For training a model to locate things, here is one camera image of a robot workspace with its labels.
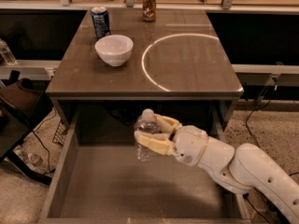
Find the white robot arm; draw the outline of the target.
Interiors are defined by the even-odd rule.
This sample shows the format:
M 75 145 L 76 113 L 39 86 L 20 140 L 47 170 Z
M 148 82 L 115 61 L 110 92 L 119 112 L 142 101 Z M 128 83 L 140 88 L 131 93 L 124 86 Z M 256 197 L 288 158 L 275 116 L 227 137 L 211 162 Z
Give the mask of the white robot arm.
M 205 170 L 235 194 L 260 191 L 291 224 L 299 224 L 299 185 L 265 152 L 253 144 L 237 148 L 206 131 L 147 109 L 135 123 L 135 141 L 161 155 Z

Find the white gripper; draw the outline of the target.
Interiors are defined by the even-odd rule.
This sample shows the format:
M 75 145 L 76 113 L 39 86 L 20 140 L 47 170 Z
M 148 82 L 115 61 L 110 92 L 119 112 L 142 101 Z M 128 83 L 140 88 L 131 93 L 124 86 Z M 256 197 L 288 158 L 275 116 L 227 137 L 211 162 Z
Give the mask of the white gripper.
M 162 133 L 135 131 L 136 142 L 161 155 L 176 153 L 177 161 L 195 166 L 203 155 L 208 142 L 206 131 L 192 125 L 181 127 L 182 124 L 177 119 L 167 116 L 155 114 L 155 118 Z M 174 143 L 170 140 L 173 133 L 176 133 L 173 138 Z

